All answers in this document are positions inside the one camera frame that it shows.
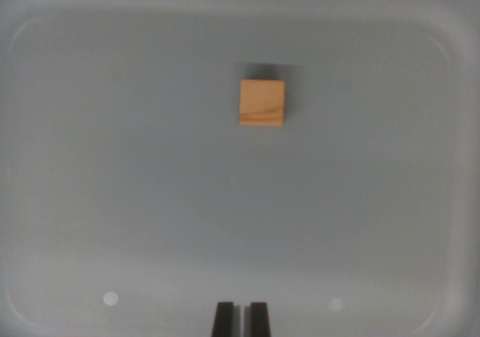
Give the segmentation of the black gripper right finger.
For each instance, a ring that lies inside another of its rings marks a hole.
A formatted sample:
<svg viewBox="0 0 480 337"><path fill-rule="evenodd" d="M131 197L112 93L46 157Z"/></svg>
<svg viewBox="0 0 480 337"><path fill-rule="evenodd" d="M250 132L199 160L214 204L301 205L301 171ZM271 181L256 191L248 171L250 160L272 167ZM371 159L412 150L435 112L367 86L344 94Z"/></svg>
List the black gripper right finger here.
<svg viewBox="0 0 480 337"><path fill-rule="evenodd" d="M252 302L244 308L244 337L271 337L266 302Z"/></svg>

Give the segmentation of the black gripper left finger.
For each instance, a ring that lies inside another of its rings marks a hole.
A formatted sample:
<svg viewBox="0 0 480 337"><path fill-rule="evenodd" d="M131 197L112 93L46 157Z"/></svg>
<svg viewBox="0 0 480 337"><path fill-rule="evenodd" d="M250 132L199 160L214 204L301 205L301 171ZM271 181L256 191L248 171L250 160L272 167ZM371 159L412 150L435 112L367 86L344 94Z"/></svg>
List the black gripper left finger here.
<svg viewBox="0 0 480 337"><path fill-rule="evenodd" d="M211 337L239 337L241 307L234 302L219 302L214 315Z"/></svg>

